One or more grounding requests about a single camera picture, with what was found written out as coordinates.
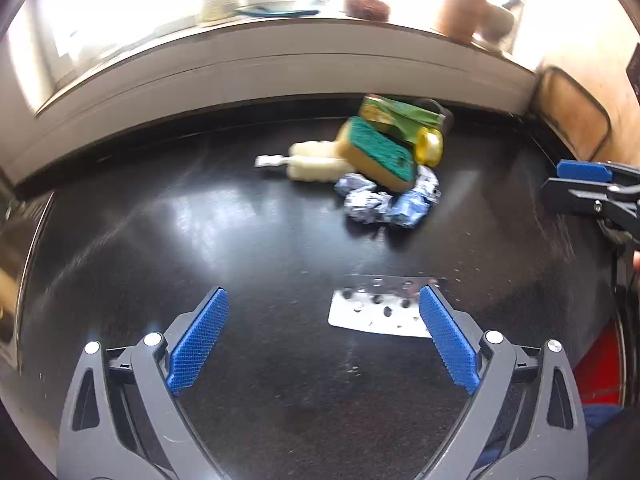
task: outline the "brown vase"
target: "brown vase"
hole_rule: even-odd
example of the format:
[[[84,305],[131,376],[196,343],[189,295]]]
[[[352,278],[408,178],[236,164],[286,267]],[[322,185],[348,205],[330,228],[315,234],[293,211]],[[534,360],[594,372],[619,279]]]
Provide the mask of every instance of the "brown vase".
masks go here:
[[[471,43],[486,12],[486,0],[444,0],[433,28],[461,43]]]

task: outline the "blue gripper pad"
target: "blue gripper pad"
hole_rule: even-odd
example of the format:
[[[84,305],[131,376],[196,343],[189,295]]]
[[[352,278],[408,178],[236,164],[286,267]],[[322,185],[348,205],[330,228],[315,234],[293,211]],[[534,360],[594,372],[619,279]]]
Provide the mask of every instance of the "blue gripper pad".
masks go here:
[[[220,336],[229,315],[226,291],[219,288],[193,320],[169,360],[166,384],[172,394],[191,386]]]
[[[467,393],[473,395],[480,384],[477,357],[462,330],[428,286],[420,290],[418,309],[453,382],[464,386]]]
[[[591,182],[611,182],[613,173],[602,164],[596,162],[580,162],[579,160],[561,160],[556,166],[558,178],[571,180],[589,180]]]

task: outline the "black countertop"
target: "black countertop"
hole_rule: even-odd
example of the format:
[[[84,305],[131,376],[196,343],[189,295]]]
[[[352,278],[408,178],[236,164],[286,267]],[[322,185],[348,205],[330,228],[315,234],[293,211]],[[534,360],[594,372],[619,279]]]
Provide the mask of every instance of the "black countertop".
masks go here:
[[[557,338],[575,365],[613,311],[609,252],[593,222],[544,211],[552,164],[526,126],[458,120],[441,202],[405,231],[346,219],[329,184],[252,167],[340,124],[176,140],[58,190],[26,293],[24,405],[57,431],[87,341],[134,344],[219,285],[228,322],[180,400],[231,478],[413,478],[466,395],[430,340],[327,323],[352,273],[447,278],[482,328]]]

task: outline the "metal bolt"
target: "metal bolt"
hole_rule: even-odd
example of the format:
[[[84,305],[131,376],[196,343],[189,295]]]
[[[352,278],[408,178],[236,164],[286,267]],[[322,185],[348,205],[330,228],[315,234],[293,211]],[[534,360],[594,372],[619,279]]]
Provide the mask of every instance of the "metal bolt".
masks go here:
[[[84,351],[87,352],[88,354],[95,354],[99,349],[100,349],[100,343],[98,343],[97,341],[89,341],[84,346]]]
[[[555,339],[550,339],[549,342],[546,344],[546,346],[552,352],[559,352],[562,350],[562,345],[560,344],[559,341],[556,341]]]
[[[497,330],[489,330],[489,332],[484,334],[484,337],[489,343],[494,345],[500,344],[504,340],[504,336]]]
[[[147,346],[156,346],[159,342],[162,341],[162,334],[159,332],[152,332],[151,334],[145,335],[144,342]]]

